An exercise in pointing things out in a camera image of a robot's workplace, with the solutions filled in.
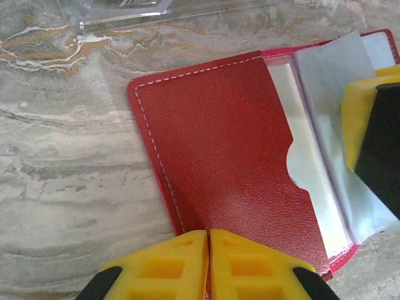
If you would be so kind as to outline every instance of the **gray marble surface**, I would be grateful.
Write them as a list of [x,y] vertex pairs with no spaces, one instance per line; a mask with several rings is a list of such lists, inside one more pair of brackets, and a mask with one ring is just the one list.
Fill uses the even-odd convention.
[[[276,46],[392,29],[400,2],[282,0],[77,36],[55,0],[0,0],[0,299],[73,298],[106,261],[173,236],[126,100],[130,79]],[[331,281],[400,299],[400,233]]]

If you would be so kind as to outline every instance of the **countertop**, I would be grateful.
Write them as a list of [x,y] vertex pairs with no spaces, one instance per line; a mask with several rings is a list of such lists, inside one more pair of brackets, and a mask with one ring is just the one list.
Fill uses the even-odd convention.
[[[126,99],[137,76],[389,28],[400,2],[282,0],[77,35],[56,0],[0,0],[0,299],[73,298],[105,262],[173,237]],[[400,232],[330,282],[400,299]]]

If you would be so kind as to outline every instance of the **leather texture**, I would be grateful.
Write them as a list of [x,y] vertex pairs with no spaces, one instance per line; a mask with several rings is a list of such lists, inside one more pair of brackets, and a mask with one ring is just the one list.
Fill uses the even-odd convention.
[[177,234],[225,229],[331,276],[260,52],[135,79],[127,94]]

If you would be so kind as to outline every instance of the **white stitching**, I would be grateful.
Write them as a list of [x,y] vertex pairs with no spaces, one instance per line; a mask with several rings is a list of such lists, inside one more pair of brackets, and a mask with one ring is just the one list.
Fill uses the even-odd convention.
[[141,111],[142,111],[142,114],[143,114],[143,119],[144,119],[144,122],[146,123],[146,127],[147,127],[147,130],[149,132],[149,136],[151,138],[152,146],[153,146],[153,148],[154,148],[154,150],[155,150],[155,152],[157,154],[158,163],[160,164],[162,172],[164,173],[164,178],[165,178],[165,180],[167,182],[167,185],[168,185],[168,188],[169,188],[169,192],[171,193],[172,201],[174,202],[175,209],[176,209],[176,212],[177,212],[177,216],[178,216],[178,218],[179,218],[179,220],[181,222],[182,230],[183,230],[184,233],[185,233],[185,228],[183,226],[182,217],[181,217],[181,214],[179,213],[178,205],[176,204],[176,199],[175,199],[173,190],[171,189],[171,185],[169,183],[169,180],[168,180],[167,174],[165,172],[163,163],[161,162],[160,155],[159,155],[159,153],[157,151],[156,143],[154,142],[153,135],[151,134],[150,126],[149,126],[146,114],[144,112],[144,108],[143,108],[142,102],[140,101],[140,98],[139,98],[138,89],[142,88],[144,86],[148,86],[148,85],[154,84],[154,83],[161,83],[163,81],[167,81],[167,80],[170,80],[170,79],[176,79],[176,78],[181,78],[181,77],[188,76],[188,75],[191,75],[191,74],[197,74],[197,73],[202,73],[202,72],[205,72],[205,71],[211,71],[211,70],[215,70],[215,69],[218,69],[218,68],[230,66],[230,65],[233,65],[233,64],[246,63],[248,61],[252,61],[253,59],[257,59],[257,58],[261,58],[262,59],[263,57],[262,56],[255,56],[255,57],[252,57],[252,58],[245,59],[243,61],[230,62],[228,64],[222,64],[220,66],[215,66],[215,67],[212,67],[212,68],[207,67],[206,69],[197,70],[197,71],[193,71],[193,72],[188,72],[186,74],[180,74],[178,76],[166,77],[166,78],[163,78],[163,79],[158,79],[156,81],[150,81],[150,82],[147,82],[145,84],[140,84],[140,85],[136,86],[135,96],[136,96],[136,99],[137,99],[137,103],[139,103],[139,106],[141,108]]

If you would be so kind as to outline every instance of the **plastic packaging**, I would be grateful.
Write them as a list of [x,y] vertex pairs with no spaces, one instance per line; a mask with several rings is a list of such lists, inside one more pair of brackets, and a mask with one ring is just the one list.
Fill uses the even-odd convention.
[[252,8],[279,0],[58,0],[79,33]]

